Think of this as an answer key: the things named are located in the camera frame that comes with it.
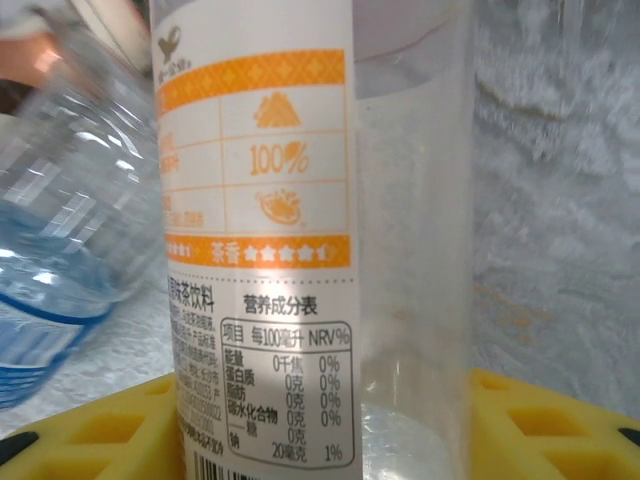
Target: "orange icon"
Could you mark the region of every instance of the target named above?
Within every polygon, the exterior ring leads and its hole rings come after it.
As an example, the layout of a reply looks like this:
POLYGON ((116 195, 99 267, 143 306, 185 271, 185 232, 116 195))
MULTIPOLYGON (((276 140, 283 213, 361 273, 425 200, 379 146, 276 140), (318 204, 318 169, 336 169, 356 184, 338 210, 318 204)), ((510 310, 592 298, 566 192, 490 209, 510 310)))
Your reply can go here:
POLYGON ((258 193, 257 200, 264 214, 281 225, 295 225, 300 221, 300 199, 296 192, 278 190, 271 194, 258 193))
POLYGON ((260 108, 253 118, 258 128, 299 127, 300 118, 286 94, 273 92, 270 97, 264 97, 260 108))

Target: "plastic bottle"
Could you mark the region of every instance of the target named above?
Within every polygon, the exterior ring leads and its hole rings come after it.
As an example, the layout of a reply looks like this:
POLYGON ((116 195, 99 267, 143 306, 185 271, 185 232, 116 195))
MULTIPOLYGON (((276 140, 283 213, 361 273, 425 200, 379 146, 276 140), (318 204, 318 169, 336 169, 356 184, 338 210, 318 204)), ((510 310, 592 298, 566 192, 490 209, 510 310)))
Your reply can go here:
POLYGON ((188 480, 468 478, 471 2, 226 3, 152 6, 188 480))
POLYGON ((0 150, 0 409, 135 292, 162 242, 148 85, 82 29, 55 45, 0 150))

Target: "logo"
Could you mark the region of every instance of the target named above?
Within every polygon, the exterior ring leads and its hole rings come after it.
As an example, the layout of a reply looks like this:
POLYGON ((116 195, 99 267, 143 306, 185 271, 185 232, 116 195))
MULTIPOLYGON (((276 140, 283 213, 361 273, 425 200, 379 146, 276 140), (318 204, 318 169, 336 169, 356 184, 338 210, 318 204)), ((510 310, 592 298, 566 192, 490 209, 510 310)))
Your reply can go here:
POLYGON ((296 192, 279 190, 268 195, 256 195, 262 212, 281 225, 295 225, 300 221, 300 199, 296 192))
POLYGON ((167 38, 161 37, 160 40, 158 40, 158 47, 160 47, 160 50, 164 54, 165 65, 171 61, 173 52, 178 48, 181 33, 180 27, 175 26, 169 31, 167 38))
POLYGON ((162 85, 165 81, 171 80, 176 75, 191 68, 191 61, 188 58, 173 58, 173 54, 180 44, 181 36, 182 30, 180 27, 175 25, 171 30, 169 30, 166 37, 160 37, 158 40, 158 47, 164 55, 163 66, 158 72, 158 85, 162 85))

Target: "yellow tray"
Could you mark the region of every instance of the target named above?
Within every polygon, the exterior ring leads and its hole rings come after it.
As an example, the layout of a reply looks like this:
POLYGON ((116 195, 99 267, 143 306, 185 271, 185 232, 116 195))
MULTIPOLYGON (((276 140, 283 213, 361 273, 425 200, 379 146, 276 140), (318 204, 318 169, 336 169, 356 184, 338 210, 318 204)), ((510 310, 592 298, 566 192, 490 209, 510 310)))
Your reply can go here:
MULTIPOLYGON (((473 480, 640 480, 639 421, 483 370, 472 384, 473 480)), ((183 479, 172 375, 16 435, 0 480, 183 479)))

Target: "water bottle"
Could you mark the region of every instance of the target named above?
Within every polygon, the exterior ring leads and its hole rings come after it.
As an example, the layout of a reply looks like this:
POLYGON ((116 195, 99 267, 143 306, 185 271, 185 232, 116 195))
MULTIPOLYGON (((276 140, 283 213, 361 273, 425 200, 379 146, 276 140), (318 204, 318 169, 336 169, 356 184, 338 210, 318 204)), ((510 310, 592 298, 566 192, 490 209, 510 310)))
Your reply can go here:
POLYGON ((153 97, 86 30, 0 150, 0 409, 36 393, 161 251, 153 97))

